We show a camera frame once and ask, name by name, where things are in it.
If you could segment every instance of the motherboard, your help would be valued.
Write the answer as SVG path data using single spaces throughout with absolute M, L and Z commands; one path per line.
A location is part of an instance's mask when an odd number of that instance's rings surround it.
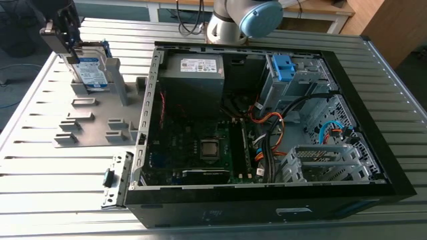
M 250 146 L 242 119 L 167 118 L 153 141 L 143 172 L 151 185 L 253 183 Z

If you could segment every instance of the slotted metal table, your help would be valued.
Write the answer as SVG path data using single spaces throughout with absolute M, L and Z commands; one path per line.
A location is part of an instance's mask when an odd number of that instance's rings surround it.
M 126 81 L 147 76 L 154 42 L 203 43 L 178 24 L 87 18 L 86 41 L 110 41 Z M 418 195 L 346 219 L 250 226 L 146 229 L 131 212 L 102 211 L 103 175 L 126 147 L 55 148 L 73 76 L 53 54 L 0 135 L 0 236 L 67 239 L 425 239 L 427 236 L 427 114 L 373 43 L 358 36 L 275 31 L 251 45 L 337 53 Z

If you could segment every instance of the black cable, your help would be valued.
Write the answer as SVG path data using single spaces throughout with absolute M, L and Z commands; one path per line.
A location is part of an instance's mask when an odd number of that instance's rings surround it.
M 329 92 L 329 93 L 314 93 L 314 94 L 311 94 L 311 95 L 306 95 L 306 96 L 299 97 L 298 99 L 295 99 L 295 100 L 287 105 L 286 109 L 285 109 L 283 112 L 282 112 L 282 118 L 286 119 L 286 116 L 287 116 L 289 112 L 291 112 L 291 111 L 293 111 L 303 102 L 306 102 L 307 100 L 310 100 L 310 99 L 330 99 L 330 98 L 333 98 L 335 95 L 340 95 L 340 94 L 341 94 L 340 92 L 331 91 L 331 92 Z M 275 126 L 278 125 L 278 123 L 279 123 L 279 118 L 277 119 L 277 121 L 273 123 L 270 129 L 267 130 L 265 140 L 267 139 L 267 136 L 270 136 L 269 133 L 273 132 L 273 130 L 275 129 Z M 267 152 L 273 152 L 271 147 L 267 147 L 267 150 L 266 150 L 266 151 L 267 151 Z M 287 165 L 286 162 L 283 162 L 282 165 L 279 166 L 279 168 L 278 168 L 278 170 L 277 170 L 277 172 L 275 172 L 275 174 L 274 174 L 274 177 L 273 177 L 274 179 L 275 179 L 277 176 L 279 175 L 279 173 L 281 173 L 282 169 L 286 167 L 286 165 Z
M 197 27 L 198 27 L 198 25 L 199 25 L 202 5 L 205 5 L 203 0 L 199 1 L 199 11 L 198 11 L 198 17 L 197 17 L 197 20 L 195 20 L 194 27 L 193 27 L 191 30 L 189 30 L 189 28 L 185 26 L 185 22 L 182 21 L 182 16 L 181 16 L 181 3 L 179 3 L 179 0 L 177 0 L 177 16 L 178 16 L 178 21 L 179 21 L 178 31 L 179 31 L 179 33 L 181 33 L 185 37 L 190 36 L 191 34 L 193 34 L 193 35 L 199 35 L 199 34 L 201 34 L 201 31 L 199 31 L 198 33 L 195 33 L 195 30 L 197 30 Z
M 301 0 L 297 0 L 298 5 L 299 5 L 299 13 L 298 13 L 298 19 L 303 18 L 303 6 Z

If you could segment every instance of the blue label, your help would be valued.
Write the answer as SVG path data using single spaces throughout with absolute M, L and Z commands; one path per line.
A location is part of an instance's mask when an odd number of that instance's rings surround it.
M 101 60 L 97 57 L 81 57 L 81 62 L 99 62 Z
M 107 84 L 89 84 L 87 86 L 91 87 L 91 88 L 98 89 L 98 88 L 106 88 Z

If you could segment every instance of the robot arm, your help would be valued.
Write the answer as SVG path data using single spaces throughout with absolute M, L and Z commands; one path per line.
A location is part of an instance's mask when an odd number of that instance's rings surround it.
M 207 38 L 214 44 L 241 45 L 266 37 L 279 26 L 283 7 L 278 0 L 215 0 Z
M 58 54 L 71 54 L 67 60 L 79 63 L 74 45 L 81 39 L 81 20 L 74 0 L 31 0 L 33 6 L 43 14 L 46 27 L 41 35 Z

